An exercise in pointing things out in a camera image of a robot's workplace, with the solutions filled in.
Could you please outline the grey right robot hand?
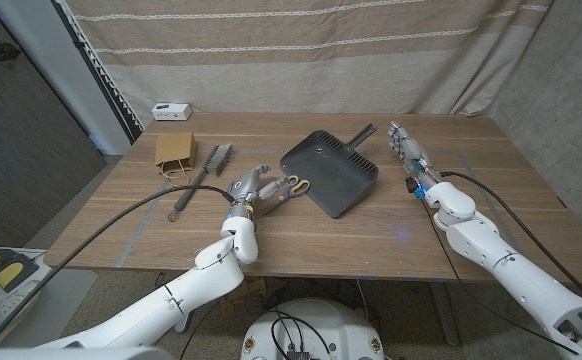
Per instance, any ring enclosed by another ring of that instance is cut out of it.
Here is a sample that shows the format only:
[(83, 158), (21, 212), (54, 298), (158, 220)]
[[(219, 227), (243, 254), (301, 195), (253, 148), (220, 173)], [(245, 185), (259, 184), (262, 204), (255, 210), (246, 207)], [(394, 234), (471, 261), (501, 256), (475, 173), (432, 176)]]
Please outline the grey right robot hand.
[(423, 191), (440, 182), (441, 175), (433, 168), (427, 151), (403, 126), (392, 121), (388, 134), (391, 139), (390, 147), (398, 154), (408, 177), (412, 178)]

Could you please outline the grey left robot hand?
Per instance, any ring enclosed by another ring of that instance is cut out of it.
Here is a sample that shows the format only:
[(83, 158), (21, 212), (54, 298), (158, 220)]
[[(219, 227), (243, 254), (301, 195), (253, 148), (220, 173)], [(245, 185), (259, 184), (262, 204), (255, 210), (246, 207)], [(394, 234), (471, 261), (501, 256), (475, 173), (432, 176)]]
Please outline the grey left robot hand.
[(256, 201), (272, 197), (286, 183), (287, 178), (282, 177), (260, 188), (260, 176), (269, 171), (268, 165), (259, 165), (243, 173), (231, 183), (227, 192), (233, 197), (233, 201), (228, 218), (243, 217), (251, 220)]

